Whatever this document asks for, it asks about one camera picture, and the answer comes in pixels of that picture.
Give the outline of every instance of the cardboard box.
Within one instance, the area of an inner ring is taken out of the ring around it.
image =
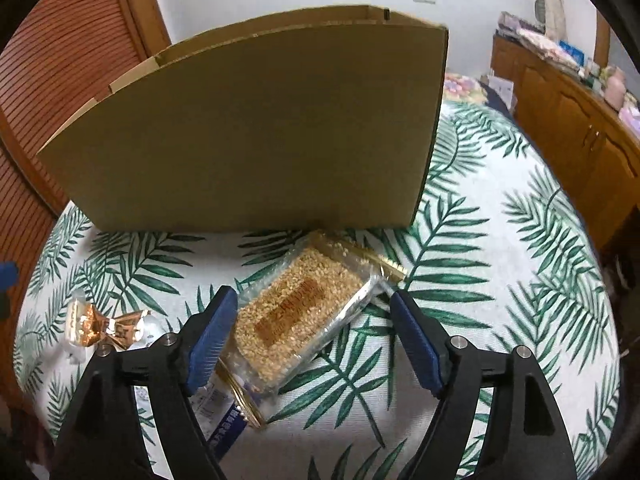
[[[379,7],[262,16],[142,62],[38,156],[103,230],[408,226],[446,51]]]

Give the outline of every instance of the blue gripper pad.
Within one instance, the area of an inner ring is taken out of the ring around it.
[[[394,327],[420,386],[440,398],[449,380],[450,366],[447,366],[449,361],[445,346],[447,332],[437,320],[422,314],[413,298],[404,290],[391,296],[390,311]],[[425,328],[433,328],[430,337],[444,340],[434,340],[432,344],[425,334]]]
[[[18,282],[18,267],[13,262],[0,263],[0,292],[9,289]]]
[[[190,396],[209,381],[218,362],[220,351],[236,322],[238,295],[231,287],[225,287],[225,289],[226,292],[211,317],[211,321],[202,331],[202,335],[189,354],[189,375],[185,386]]]

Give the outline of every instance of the tablecloth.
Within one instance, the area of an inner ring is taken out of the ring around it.
[[[486,106],[444,102],[414,224],[347,233],[404,265],[401,288],[449,333],[478,348],[530,347],[556,396],[578,477],[594,471],[618,403],[610,304],[580,219],[508,118]],[[177,331],[220,285],[245,288],[300,236],[105,233],[70,203],[33,272],[14,350],[18,382],[50,434],[57,436],[84,367],[61,345],[76,288],[105,314],[150,308],[166,330]],[[154,470],[170,478],[141,397]],[[482,390],[459,478],[478,460],[491,398]],[[242,432],[222,467],[230,479],[396,478],[436,402],[418,386],[387,306],[375,299],[286,386],[268,427]]]

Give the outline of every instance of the metal bolt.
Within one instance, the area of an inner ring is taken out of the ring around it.
[[[463,348],[466,348],[466,345],[469,344],[469,341],[467,341],[461,335],[455,335],[451,338],[451,344],[459,350],[462,350]]]
[[[174,334],[173,332],[167,332],[161,337],[161,339],[164,346],[171,346],[176,341],[178,341],[178,335]]]
[[[523,359],[528,359],[531,357],[531,350],[524,345],[520,345],[516,348],[516,354],[518,354]]]
[[[111,353],[113,346],[107,343],[101,344],[98,346],[98,349],[95,351],[100,357],[105,357]]]

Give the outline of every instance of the wooden cabinet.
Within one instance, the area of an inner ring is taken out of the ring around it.
[[[516,122],[605,249],[640,203],[640,141],[602,99],[518,44],[496,37],[492,68],[514,82]]]

